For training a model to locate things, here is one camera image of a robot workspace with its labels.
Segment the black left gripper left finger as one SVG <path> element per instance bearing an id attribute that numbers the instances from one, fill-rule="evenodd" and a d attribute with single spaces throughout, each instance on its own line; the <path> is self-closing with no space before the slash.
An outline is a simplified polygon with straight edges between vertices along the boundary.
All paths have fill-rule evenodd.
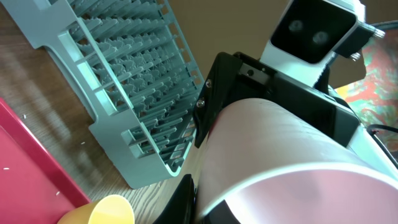
<path id="1" fill-rule="evenodd" d="M 194 205 L 195 184 L 192 175 L 186 174 L 154 224 L 190 224 Z"/>

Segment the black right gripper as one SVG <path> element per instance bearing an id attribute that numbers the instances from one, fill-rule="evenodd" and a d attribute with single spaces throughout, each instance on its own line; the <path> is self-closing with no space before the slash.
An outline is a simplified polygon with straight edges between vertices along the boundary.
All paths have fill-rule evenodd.
<path id="1" fill-rule="evenodd" d="M 352 110 L 331 96 L 307 86 L 284 73 L 242 53 L 220 52 L 211 67 L 193 109 L 197 128 L 195 147 L 199 148 L 223 107 L 229 89 L 237 99 L 261 98 L 278 104 L 317 130 L 346 147 L 359 126 Z"/>

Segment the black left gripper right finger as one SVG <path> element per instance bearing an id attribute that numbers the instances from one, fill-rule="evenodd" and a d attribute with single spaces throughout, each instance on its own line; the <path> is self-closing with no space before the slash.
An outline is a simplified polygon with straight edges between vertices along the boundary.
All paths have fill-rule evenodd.
<path id="1" fill-rule="evenodd" d="M 226 201 L 220 202 L 202 220 L 202 224 L 240 224 Z"/>

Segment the yellow plastic cup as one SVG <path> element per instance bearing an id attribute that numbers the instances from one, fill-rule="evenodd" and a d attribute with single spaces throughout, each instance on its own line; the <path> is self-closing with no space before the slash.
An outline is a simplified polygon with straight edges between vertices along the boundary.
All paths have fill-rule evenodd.
<path id="1" fill-rule="evenodd" d="M 120 195 L 109 195 L 66 213 L 58 224 L 135 224 L 129 201 Z"/>

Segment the pink plastic cup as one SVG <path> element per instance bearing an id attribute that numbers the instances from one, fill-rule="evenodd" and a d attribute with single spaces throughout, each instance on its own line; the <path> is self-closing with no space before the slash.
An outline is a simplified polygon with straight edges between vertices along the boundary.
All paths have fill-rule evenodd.
<path id="1" fill-rule="evenodd" d="M 396 223 L 397 179 L 251 98 L 223 109 L 206 142 L 196 218 L 221 203 L 240 223 Z"/>

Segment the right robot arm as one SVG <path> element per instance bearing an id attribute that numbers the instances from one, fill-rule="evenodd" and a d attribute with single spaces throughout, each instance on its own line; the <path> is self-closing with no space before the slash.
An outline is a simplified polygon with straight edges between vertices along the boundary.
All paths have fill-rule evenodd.
<path id="1" fill-rule="evenodd" d="M 341 98 L 317 90 L 242 53 L 220 52 L 213 62 L 193 120 L 199 147 L 222 109 L 238 100 L 260 98 L 278 104 L 364 162 L 397 178 L 397 162 Z"/>

